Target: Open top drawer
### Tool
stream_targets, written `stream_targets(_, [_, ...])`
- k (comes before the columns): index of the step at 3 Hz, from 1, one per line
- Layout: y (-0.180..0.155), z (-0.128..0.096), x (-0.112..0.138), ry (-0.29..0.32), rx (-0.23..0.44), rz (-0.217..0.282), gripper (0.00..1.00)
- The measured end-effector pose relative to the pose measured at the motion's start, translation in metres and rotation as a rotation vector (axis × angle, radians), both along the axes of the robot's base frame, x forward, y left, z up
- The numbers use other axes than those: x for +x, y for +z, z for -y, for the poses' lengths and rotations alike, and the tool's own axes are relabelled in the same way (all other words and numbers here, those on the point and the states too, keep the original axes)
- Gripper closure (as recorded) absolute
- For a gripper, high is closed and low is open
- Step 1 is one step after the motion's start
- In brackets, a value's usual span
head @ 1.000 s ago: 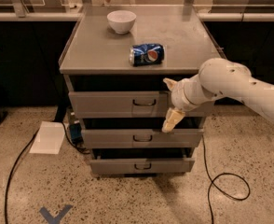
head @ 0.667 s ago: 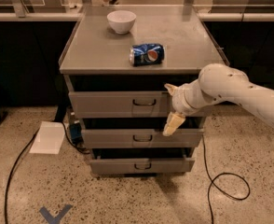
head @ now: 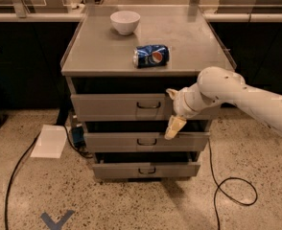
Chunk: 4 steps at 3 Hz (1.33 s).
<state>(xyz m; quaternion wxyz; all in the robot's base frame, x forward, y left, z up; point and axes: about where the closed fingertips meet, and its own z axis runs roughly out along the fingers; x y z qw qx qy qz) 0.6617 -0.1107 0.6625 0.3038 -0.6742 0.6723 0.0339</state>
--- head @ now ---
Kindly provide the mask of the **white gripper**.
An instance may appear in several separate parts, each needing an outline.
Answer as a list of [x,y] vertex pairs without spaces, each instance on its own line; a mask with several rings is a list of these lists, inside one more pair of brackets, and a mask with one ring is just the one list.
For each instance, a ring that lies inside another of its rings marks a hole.
[[205,108],[213,106],[213,100],[201,94],[199,86],[196,83],[180,90],[168,88],[166,92],[173,100],[173,108],[176,114],[176,116],[172,115],[169,119],[164,135],[164,138],[167,140],[176,137],[186,125],[187,121],[185,119],[192,119]]

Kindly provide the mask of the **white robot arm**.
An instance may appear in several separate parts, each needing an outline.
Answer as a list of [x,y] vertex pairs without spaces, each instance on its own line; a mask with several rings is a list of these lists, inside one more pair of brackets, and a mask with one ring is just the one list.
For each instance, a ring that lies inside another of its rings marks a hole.
[[167,90],[173,100],[175,114],[169,119],[165,132],[167,140],[173,139],[186,122],[204,109],[221,104],[232,104],[250,117],[282,135],[282,95],[246,84],[245,79],[220,67],[207,67],[197,82],[179,91]]

